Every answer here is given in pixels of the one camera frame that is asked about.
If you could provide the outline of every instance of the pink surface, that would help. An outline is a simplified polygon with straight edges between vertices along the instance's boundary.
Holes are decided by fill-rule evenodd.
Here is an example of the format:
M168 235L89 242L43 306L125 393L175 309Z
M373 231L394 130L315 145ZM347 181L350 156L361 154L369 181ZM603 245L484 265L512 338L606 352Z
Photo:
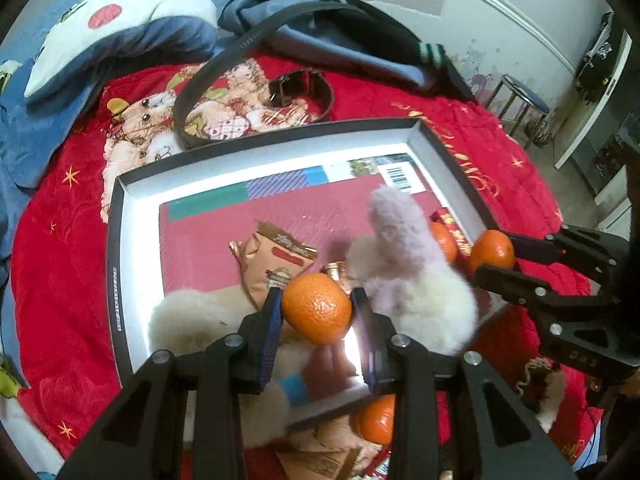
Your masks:
M160 261L167 294L182 288L220 290L240 283L238 262L228 244L244 241L258 221L271 222L318 250L311 270L344 259L353 238L370 232L369 194L383 183L378 174L287 191L226 206L197 216L168 220L160 209ZM433 192L413 197L428 217L440 207Z

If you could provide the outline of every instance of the purple striped pattern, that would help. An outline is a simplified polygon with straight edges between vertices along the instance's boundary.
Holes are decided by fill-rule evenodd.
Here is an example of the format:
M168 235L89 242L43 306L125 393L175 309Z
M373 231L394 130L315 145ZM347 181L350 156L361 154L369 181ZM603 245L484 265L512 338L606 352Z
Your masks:
M294 170L251 180L246 183L246 190L252 200L308 186L303 170Z

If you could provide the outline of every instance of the pink plush toy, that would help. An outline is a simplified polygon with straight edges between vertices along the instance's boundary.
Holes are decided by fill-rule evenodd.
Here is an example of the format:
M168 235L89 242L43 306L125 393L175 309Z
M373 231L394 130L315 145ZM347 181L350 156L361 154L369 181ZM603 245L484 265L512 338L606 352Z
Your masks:
M478 325L476 298L447 263L422 209L407 193L381 187L368 213L374 234L353 241L347 263L372 309L429 350L459 353Z

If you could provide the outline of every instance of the red circle on pillow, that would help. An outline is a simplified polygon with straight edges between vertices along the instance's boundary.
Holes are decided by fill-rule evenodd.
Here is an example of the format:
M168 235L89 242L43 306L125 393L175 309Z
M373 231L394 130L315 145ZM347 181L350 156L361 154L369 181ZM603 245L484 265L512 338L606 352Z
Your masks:
M109 4L96 10L89 18L88 27L91 30L100 28L107 23L111 23L122 12L122 7L116 4Z

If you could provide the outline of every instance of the red candy wrapper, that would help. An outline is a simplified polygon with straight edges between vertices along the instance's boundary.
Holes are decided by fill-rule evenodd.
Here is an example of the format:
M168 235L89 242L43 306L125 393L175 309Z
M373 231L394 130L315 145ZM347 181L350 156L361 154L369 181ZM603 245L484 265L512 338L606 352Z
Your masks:
M383 447L369 466L364 470L363 478L366 480L386 480L389 472L389 459L391 458L391 446Z
M436 212L431 216L431 219L434 222L443 224L451 233L451 236L458 246L458 265L467 272L469 257L471 256L471 243L462 232L462 229L460 229L456 219L453 218L453 215L446 207L441 207L436 210Z

